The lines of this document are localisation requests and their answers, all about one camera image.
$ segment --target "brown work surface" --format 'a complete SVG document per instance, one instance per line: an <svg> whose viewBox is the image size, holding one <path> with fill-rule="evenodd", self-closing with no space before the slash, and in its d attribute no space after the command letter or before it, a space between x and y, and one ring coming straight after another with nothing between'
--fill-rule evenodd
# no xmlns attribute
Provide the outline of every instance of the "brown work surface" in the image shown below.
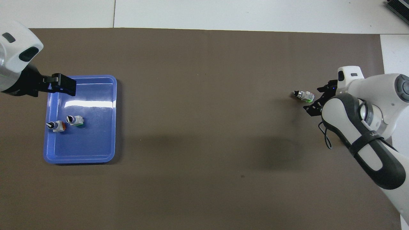
<svg viewBox="0 0 409 230"><path fill-rule="evenodd" d="M43 74L118 80L105 165L43 159L47 94L0 95L0 229L399 229L341 142L292 90L383 73L378 35L34 29Z"/></svg>

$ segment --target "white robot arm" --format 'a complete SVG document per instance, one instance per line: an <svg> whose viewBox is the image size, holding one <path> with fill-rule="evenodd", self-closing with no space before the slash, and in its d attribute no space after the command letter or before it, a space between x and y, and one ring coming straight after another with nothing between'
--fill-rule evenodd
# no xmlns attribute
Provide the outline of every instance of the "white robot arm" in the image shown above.
<svg viewBox="0 0 409 230"><path fill-rule="evenodd" d="M38 96L39 91L75 96L76 81L63 75L41 75L29 62L43 49L40 40L17 21L0 18L0 92Z"/></svg>
<svg viewBox="0 0 409 230"><path fill-rule="evenodd" d="M310 115L320 112L324 126L337 134L409 223L409 158L385 141L409 105L409 77L383 74L364 79L359 67L345 66L338 69L336 87L334 80L330 82L319 88L326 96L304 108Z"/></svg>

